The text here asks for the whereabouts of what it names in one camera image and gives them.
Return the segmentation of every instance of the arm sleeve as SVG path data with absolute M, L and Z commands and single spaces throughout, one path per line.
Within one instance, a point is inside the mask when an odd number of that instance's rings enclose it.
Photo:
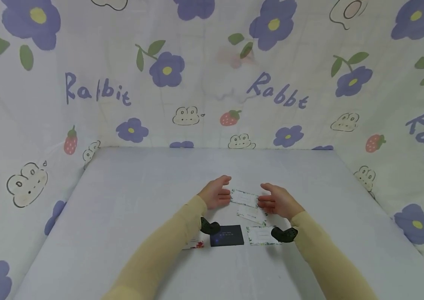
M 180 250 L 199 232 L 205 202 L 194 196 L 151 234 L 129 259 L 102 300 L 151 300 Z
M 309 263 L 327 300 L 377 300 L 361 272 L 307 212 L 293 217 L 297 248 Z

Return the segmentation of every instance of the red strawberry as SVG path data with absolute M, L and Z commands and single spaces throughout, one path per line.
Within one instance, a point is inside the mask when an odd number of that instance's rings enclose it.
M 383 135 L 373 135 L 367 140 L 367 143 L 365 144 L 365 151 L 369 153 L 375 152 L 376 150 L 379 150 L 385 142 L 386 140 Z
M 77 148 L 77 132 L 75 131 L 75 125 L 67 133 L 67 138 L 63 145 L 63 150 L 66 154 L 72 155 Z
M 231 110 L 229 112 L 226 112 L 220 117 L 220 123 L 222 126 L 232 126 L 237 124 L 237 121 L 240 119 L 239 113 L 241 113 L 241 110 Z

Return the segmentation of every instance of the fabric backdrop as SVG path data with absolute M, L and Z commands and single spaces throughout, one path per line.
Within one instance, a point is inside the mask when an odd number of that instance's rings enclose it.
M 107 146 L 334 149 L 424 256 L 424 0 L 1 0 L 0 300 Z

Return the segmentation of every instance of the floral card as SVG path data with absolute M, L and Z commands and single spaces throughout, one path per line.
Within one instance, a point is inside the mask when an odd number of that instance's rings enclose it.
M 231 202 L 247 205 L 251 208 L 257 208 L 257 195 L 253 195 L 251 193 L 243 192 L 241 190 L 232 189 L 230 191 Z
M 237 209 L 237 215 L 244 219 L 259 223 L 262 226 L 271 225 L 267 220 L 267 214 L 260 208 L 239 205 L 239 208 Z
M 273 226 L 269 227 L 246 227 L 250 245 L 281 245 L 282 243 L 274 239 L 271 235 Z

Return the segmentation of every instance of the cartoon rabbit face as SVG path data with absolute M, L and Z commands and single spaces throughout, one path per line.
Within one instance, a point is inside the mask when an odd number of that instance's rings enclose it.
M 85 161 L 85 164 L 88 164 L 91 160 L 95 151 L 100 148 L 100 141 L 95 141 L 88 146 L 88 149 L 85 150 L 82 154 L 82 158 Z
M 197 107 L 189 106 L 187 108 L 178 108 L 172 121 L 177 125 L 194 125 L 199 123 L 200 117 L 199 114 L 197 114 Z
M 329 18 L 334 23 L 342 24 L 345 30 L 351 28 L 356 19 L 367 7 L 368 0 L 339 0 L 332 8 Z
M 7 190 L 13 195 L 13 203 L 18 208 L 24 208 L 40 196 L 48 181 L 46 171 L 34 163 L 28 163 L 20 170 L 19 175 L 13 175 L 7 181 Z
M 114 10 L 123 10 L 127 6 L 129 0 L 92 0 L 98 6 L 110 6 Z
M 230 143 L 228 145 L 229 149 L 254 149 L 255 143 L 251 142 L 249 135 L 243 133 L 241 135 L 233 135 L 230 138 Z
M 357 127 L 359 115 L 356 113 L 345 113 L 337 121 L 331 124 L 331 129 L 336 131 L 351 132 Z
M 363 165 L 359 171 L 354 173 L 354 176 L 362 183 L 367 192 L 372 191 L 373 181 L 376 179 L 376 172 Z

